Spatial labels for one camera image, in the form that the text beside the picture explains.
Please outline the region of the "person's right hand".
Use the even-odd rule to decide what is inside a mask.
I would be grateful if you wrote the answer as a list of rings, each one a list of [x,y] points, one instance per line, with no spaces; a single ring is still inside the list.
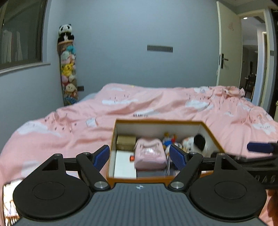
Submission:
[[[267,191],[269,202],[267,204],[267,214],[271,219],[267,224],[268,225],[277,225],[277,190],[268,190]]]

